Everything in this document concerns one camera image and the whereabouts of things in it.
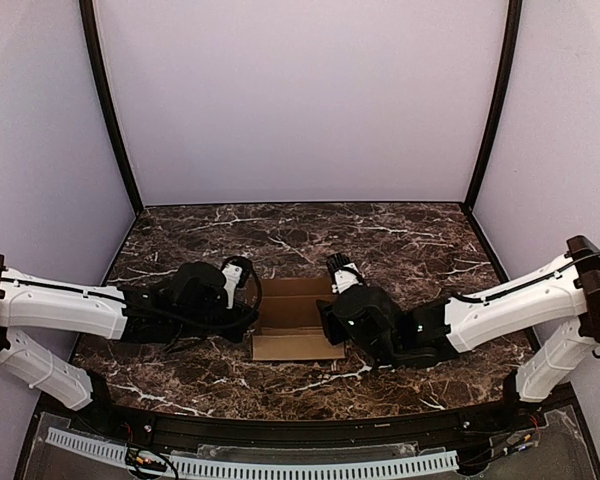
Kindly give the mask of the brown cardboard box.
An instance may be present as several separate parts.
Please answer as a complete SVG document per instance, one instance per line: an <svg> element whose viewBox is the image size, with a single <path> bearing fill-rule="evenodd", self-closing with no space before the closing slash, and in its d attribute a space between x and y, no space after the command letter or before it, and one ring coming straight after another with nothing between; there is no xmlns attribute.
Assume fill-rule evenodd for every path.
<svg viewBox="0 0 600 480"><path fill-rule="evenodd" d="M318 306L334 299L331 280L274 278L261 281L259 317L251 333L255 362L331 361L346 357L342 343L326 338Z"/></svg>

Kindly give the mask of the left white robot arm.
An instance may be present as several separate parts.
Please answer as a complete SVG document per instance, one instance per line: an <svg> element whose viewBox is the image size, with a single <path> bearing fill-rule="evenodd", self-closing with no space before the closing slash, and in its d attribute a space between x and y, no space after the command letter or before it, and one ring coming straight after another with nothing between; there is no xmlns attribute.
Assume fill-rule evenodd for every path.
<svg viewBox="0 0 600 480"><path fill-rule="evenodd" d="M220 336L234 343L257 320L239 290L262 287L253 263L242 256L215 267L197 261L149 287L95 287L51 281L5 264L0 254L0 368L31 389L80 412L108 407L106 382L70 365L26 334L28 328L67 331L130 344L164 344L185 337Z"/></svg>

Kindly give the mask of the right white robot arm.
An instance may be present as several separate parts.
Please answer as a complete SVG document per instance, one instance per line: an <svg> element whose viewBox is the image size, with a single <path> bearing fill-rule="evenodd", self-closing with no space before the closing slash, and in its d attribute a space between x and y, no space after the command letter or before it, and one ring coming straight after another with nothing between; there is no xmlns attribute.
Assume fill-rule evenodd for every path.
<svg viewBox="0 0 600 480"><path fill-rule="evenodd" d="M566 253L492 289L450 294L403 310L371 286L345 255L327 260L333 300L317 301L326 339L352 341L378 365L424 369L458 358L498 337L553 320L560 326L505 380L513 404L543 402L600 347L600 249L579 235Z"/></svg>

